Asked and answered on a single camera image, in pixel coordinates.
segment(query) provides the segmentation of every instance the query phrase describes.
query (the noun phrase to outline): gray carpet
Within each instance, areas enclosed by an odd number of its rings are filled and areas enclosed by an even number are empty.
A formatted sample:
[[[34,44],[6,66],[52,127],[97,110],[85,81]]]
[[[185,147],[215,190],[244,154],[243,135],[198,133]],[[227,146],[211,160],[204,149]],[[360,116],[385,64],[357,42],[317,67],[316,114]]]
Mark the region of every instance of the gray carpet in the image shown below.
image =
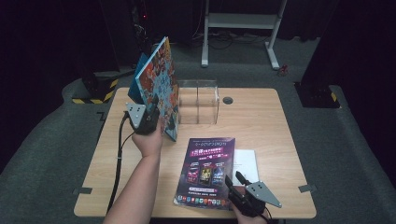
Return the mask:
[[[207,68],[200,66],[201,48],[175,44],[172,52],[179,79],[210,78],[220,87],[277,90],[306,180],[318,188],[312,192],[317,216],[286,223],[396,223],[395,189],[362,136],[342,90],[331,86],[339,109],[304,108],[300,103],[293,82],[301,80],[317,43],[276,41],[280,64],[289,66],[285,77],[272,70],[262,42],[209,49]],[[131,78],[121,77],[117,88],[128,87]],[[111,102],[73,104],[79,83],[64,88],[64,104],[31,131],[1,174],[0,223],[102,222],[102,217],[74,215],[78,196],[73,190],[82,186],[103,125],[101,113],[106,117]]]

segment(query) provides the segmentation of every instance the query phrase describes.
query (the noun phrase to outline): hand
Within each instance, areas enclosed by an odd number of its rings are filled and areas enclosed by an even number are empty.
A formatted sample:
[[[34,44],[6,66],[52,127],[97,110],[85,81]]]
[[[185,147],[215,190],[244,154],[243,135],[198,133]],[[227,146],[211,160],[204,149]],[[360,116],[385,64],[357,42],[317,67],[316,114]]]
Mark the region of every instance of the hand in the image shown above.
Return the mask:
[[[161,132],[160,120],[158,119],[157,128],[153,133],[148,135],[134,133],[132,140],[142,153],[142,157],[160,155],[163,146],[163,133]]]
[[[238,224],[267,224],[267,222],[264,220],[264,218],[262,218],[260,216],[247,217],[247,216],[242,215],[242,213],[239,211],[239,209],[233,203],[231,203],[231,207],[233,208],[236,218],[238,219]],[[266,210],[264,210],[263,215],[268,218],[268,214],[267,214]]]

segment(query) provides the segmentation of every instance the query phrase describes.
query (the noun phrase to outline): white stand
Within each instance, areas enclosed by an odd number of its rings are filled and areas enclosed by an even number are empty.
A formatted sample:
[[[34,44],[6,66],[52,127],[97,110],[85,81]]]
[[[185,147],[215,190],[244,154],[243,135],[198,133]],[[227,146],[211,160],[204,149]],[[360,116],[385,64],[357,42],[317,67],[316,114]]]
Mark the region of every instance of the white stand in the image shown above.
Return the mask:
[[[265,48],[271,61],[273,69],[278,70],[279,64],[273,50],[276,34],[282,21],[283,11],[287,0],[282,0],[280,10],[276,15],[257,15],[257,14],[230,14],[230,13],[209,13],[209,0],[206,0],[205,7],[205,32],[204,45],[202,49],[202,67],[208,67],[208,30],[209,27],[223,28],[247,28],[247,29],[268,29],[273,30],[270,42],[265,42]]]

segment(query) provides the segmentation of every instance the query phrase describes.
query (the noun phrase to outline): transparent container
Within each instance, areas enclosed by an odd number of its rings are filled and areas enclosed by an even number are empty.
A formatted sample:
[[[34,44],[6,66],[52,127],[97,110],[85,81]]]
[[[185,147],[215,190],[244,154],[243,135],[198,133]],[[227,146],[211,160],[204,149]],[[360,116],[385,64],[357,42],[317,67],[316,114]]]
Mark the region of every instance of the transparent container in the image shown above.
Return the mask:
[[[219,90],[216,80],[179,80],[179,123],[216,124]]]

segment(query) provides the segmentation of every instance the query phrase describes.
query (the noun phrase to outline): magazine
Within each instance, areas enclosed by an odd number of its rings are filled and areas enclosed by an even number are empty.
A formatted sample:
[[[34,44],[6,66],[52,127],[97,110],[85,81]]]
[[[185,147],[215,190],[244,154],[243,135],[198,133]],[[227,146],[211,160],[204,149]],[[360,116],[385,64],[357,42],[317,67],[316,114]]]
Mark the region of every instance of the magazine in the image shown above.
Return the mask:
[[[225,176],[233,174],[235,138],[191,138],[174,203],[230,210]]]
[[[162,132],[173,141],[177,140],[178,87],[168,37],[163,38],[149,58],[140,57],[128,95],[137,104],[146,105],[147,109],[157,96]]]

